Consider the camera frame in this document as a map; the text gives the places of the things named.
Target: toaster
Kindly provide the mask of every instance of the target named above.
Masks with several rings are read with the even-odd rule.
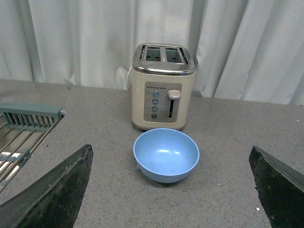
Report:
[[[195,64],[186,48],[140,44],[132,64],[132,121],[136,127],[181,129],[187,119]]]

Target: toaster slot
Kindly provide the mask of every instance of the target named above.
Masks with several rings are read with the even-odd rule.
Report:
[[[185,53],[184,53],[184,51],[183,51],[182,48],[180,48],[180,53],[181,53],[181,55],[182,55],[182,57],[183,57],[183,59],[185,61],[185,64],[189,64],[188,59],[187,59],[187,57],[186,57],[186,55],[185,55]]]
[[[174,105],[174,100],[171,100],[170,110],[169,110],[169,118],[172,118],[173,105]]]
[[[182,63],[181,56],[177,48],[166,47],[167,62]]]
[[[147,46],[146,60],[159,62],[161,60],[160,47]]]

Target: plastic bowl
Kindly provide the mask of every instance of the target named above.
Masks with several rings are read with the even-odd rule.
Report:
[[[139,169],[161,183],[174,183],[187,177],[200,159],[199,148],[186,134],[167,128],[140,135],[133,147]]]

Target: curtain fold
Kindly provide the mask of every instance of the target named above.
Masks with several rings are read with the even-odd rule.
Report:
[[[304,104],[304,0],[0,1],[0,78],[127,89],[136,47],[182,45],[192,94]]]

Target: metal dish rack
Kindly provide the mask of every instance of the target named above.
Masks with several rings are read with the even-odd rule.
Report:
[[[62,117],[60,106],[0,104],[0,192]]]

